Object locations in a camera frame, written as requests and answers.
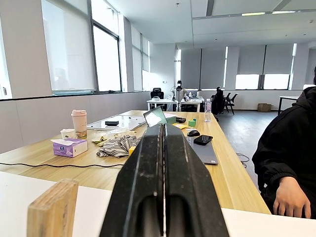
purple tissue box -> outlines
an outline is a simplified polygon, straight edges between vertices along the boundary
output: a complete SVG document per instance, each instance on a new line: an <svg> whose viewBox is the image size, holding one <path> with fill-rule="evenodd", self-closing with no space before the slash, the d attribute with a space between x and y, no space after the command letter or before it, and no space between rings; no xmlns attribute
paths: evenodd
<svg viewBox="0 0 316 237"><path fill-rule="evenodd" d="M63 157L75 157L88 150L87 140L67 138L51 140L53 142L54 155Z"/></svg>

black jacket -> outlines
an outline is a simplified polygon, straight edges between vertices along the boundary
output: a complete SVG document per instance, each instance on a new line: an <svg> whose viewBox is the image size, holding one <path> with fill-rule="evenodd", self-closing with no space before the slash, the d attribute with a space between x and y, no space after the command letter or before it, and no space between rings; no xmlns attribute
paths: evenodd
<svg viewBox="0 0 316 237"><path fill-rule="evenodd" d="M290 176L298 181L309 198L315 216L316 87L305 89L291 108L269 124L252 161L258 174L259 190L268 206L273 205L280 178Z"/></svg>

hand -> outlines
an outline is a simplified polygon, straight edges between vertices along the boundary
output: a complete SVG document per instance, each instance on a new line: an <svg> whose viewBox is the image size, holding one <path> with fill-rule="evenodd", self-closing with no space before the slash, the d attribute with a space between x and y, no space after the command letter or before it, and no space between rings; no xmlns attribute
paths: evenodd
<svg viewBox="0 0 316 237"><path fill-rule="evenodd" d="M273 204L275 215L302 217L304 208L305 217L311 217L311 203L305 193L292 177L283 177L280 179L279 188L276 191L276 200Z"/></svg>

water bottle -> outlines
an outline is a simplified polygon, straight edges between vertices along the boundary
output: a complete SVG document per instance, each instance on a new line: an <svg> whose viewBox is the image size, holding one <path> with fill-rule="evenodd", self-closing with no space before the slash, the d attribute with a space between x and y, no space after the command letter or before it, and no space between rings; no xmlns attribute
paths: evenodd
<svg viewBox="0 0 316 237"><path fill-rule="evenodd" d="M205 122L211 122L211 108L212 108L211 99L206 99L205 112L204 112L204 121Z"/></svg>

smartphone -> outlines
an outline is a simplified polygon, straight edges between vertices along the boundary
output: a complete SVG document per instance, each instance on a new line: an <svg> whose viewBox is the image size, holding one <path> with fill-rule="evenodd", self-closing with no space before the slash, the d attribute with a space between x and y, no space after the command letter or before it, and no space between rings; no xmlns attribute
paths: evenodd
<svg viewBox="0 0 316 237"><path fill-rule="evenodd" d="M194 139L194 143L198 145L205 146L207 143L209 143L213 139L212 136L207 136L207 135L201 135L200 137L197 137Z"/></svg>

